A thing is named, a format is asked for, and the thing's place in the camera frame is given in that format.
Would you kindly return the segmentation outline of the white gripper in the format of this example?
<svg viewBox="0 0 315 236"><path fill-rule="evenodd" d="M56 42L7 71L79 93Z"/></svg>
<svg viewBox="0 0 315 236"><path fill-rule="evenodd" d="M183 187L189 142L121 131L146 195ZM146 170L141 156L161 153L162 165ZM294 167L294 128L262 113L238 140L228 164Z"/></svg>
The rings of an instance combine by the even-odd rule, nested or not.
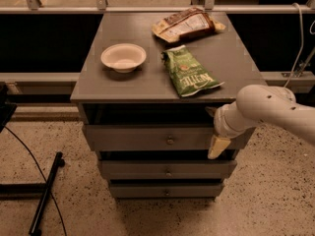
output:
<svg viewBox="0 0 315 236"><path fill-rule="evenodd" d="M215 116L215 130L219 135L212 136L208 151L208 159L216 159L230 145L231 139L245 132L244 118L235 104L225 104L218 109L207 106L206 111L211 117Z"/></svg>

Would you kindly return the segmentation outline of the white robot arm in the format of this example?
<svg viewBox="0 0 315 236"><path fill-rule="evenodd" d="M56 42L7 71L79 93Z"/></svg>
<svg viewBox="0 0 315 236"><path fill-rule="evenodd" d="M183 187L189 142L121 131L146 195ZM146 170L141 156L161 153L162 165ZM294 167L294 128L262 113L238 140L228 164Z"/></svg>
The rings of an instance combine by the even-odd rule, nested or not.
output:
<svg viewBox="0 0 315 236"><path fill-rule="evenodd" d="M208 159L219 157L232 139L263 123L281 127L315 145L315 108L298 104L288 88L246 86L234 102L207 107L207 112L214 117L215 128Z"/></svg>

